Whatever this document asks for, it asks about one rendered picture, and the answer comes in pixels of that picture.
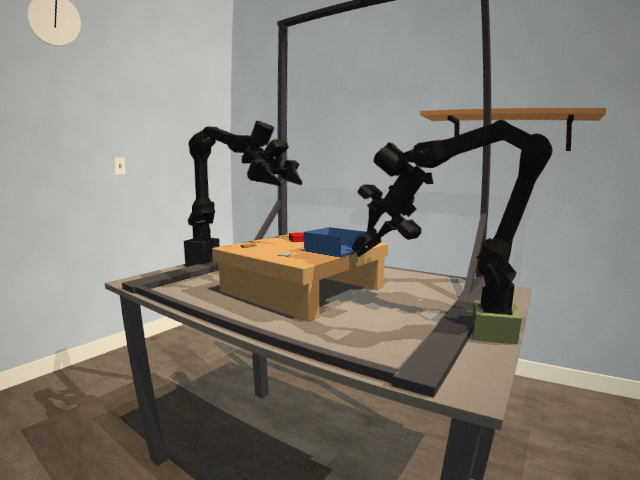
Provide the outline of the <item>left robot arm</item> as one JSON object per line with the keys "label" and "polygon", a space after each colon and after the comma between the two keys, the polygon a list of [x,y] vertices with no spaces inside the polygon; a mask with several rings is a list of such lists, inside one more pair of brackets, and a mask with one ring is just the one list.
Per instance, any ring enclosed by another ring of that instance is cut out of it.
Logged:
{"label": "left robot arm", "polygon": [[[481,297],[483,312],[512,315],[515,287],[512,281],[516,276],[508,263],[512,241],[535,182],[552,155],[550,141],[541,134],[531,135],[505,120],[498,120],[449,139],[418,143],[407,152],[388,142],[373,161],[389,176],[399,175],[395,181],[397,186],[415,195],[423,182],[433,184],[432,173],[419,167],[435,168],[455,155],[501,140],[521,149],[519,174],[496,235],[483,242],[477,259],[479,272],[485,280]],[[413,167],[408,163],[412,161],[421,163],[415,163],[417,166]]]}

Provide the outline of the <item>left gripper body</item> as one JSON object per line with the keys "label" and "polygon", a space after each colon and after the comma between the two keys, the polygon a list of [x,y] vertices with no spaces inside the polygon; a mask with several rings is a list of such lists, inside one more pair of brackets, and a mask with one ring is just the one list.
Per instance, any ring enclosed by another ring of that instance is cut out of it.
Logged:
{"label": "left gripper body", "polygon": [[[413,201],[414,195],[411,195],[403,191],[396,183],[389,186],[389,192],[382,198],[383,192],[381,192],[375,185],[362,185],[357,193],[363,199],[372,198],[370,205],[375,210],[384,210],[391,217],[390,223],[398,228],[398,232],[407,240],[418,238],[421,234],[421,227],[417,225],[413,220],[404,219],[401,214],[410,201]],[[370,196],[370,197],[369,197]],[[380,200],[383,199],[383,200]],[[380,200],[380,201],[379,201]],[[403,221],[403,222],[402,222]],[[402,223],[401,223],[402,222]],[[401,224],[400,224],[401,223]]]}

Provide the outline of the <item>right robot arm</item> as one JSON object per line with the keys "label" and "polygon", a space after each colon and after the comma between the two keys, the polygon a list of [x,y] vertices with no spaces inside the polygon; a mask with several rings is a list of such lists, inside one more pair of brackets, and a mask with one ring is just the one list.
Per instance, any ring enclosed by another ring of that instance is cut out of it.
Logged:
{"label": "right robot arm", "polygon": [[[254,130],[255,126],[256,129]],[[188,224],[191,225],[193,229],[193,239],[190,239],[190,241],[203,242],[213,239],[211,238],[209,224],[213,224],[215,204],[209,199],[207,159],[211,153],[211,147],[216,143],[216,140],[228,145],[228,148],[233,152],[244,153],[242,163],[251,163],[253,157],[259,151],[266,161],[269,161],[271,157],[279,158],[280,161],[282,160],[281,155],[288,149],[288,143],[282,139],[273,139],[269,143],[274,131],[272,125],[256,121],[254,128],[254,133],[252,131],[253,134],[251,134],[251,136],[231,136],[233,134],[230,132],[217,127],[207,126],[189,140],[189,151],[194,159],[196,190],[196,199],[192,205],[192,213],[188,218]],[[212,138],[209,139],[208,137]],[[265,151],[261,151],[263,150],[261,147],[264,145],[268,146],[265,148]]]}

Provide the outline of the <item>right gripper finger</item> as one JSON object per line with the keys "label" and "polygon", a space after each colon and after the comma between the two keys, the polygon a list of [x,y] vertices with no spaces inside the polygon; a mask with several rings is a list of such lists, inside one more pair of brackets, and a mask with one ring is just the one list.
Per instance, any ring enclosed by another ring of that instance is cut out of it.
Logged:
{"label": "right gripper finger", "polygon": [[291,182],[291,183],[295,183],[298,185],[302,185],[302,180],[299,177],[298,173],[297,173],[297,168],[298,165],[297,164],[292,164],[290,167],[290,170],[285,178],[285,181]]}
{"label": "right gripper finger", "polygon": [[282,182],[271,172],[269,163],[262,163],[255,178],[256,182],[262,182],[281,186]]}

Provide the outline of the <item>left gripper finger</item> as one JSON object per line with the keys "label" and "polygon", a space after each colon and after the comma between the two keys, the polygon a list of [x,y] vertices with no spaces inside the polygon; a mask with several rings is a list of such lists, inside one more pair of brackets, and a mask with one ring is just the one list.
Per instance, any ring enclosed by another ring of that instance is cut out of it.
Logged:
{"label": "left gripper finger", "polygon": [[367,204],[367,206],[369,207],[369,219],[368,219],[368,227],[367,227],[367,231],[368,231],[375,227],[381,215],[384,214],[386,211],[375,210],[370,204]]}
{"label": "left gripper finger", "polygon": [[[389,227],[392,227],[389,228]],[[398,228],[395,228],[390,221],[385,221],[385,223],[383,224],[383,226],[381,227],[381,229],[379,230],[379,232],[377,233],[375,240],[380,239],[382,236],[384,236],[385,234],[387,234],[388,232],[392,231],[392,230],[398,230]]]}

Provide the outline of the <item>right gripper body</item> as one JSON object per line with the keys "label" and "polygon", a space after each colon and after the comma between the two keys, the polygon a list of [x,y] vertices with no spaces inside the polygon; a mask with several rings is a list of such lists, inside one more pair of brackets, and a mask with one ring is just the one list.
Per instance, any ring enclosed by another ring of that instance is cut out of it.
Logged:
{"label": "right gripper body", "polygon": [[[255,177],[256,177],[256,175],[258,173],[258,170],[259,170],[259,168],[260,168],[262,163],[269,163],[271,171],[274,174],[280,174],[283,179],[286,178],[286,176],[287,176],[287,174],[288,174],[288,172],[290,170],[291,164],[297,164],[299,166],[299,163],[297,161],[295,161],[295,160],[287,160],[287,161],[285,161],[283,167],[279,167],[280,166],[280,164],[279,164],[280,163],[280,159],[279,158],[271,157],[271,159],[269,159],[269,161],[266,161],[261,154],[262,153],[260,151],[255,154],[255,156],[253,157],[253,160],[252,160],[252,162],[250,164],[250,167],[248,169],[247,177],[251,181],[255,181]],[[254,159],[263,159],[263,160],[254,160]]]}

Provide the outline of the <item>blue open tray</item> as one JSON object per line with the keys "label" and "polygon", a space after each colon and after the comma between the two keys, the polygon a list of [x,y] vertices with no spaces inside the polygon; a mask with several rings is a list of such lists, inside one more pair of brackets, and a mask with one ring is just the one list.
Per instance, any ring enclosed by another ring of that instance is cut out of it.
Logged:
{"label": "blue open tray", "polygon": [[327,227],[305,231],[303,236],[304,249],[307,252],[335,257],[344,257],[358,252],[354,252],[351,248],[360,236],[357,230]]}

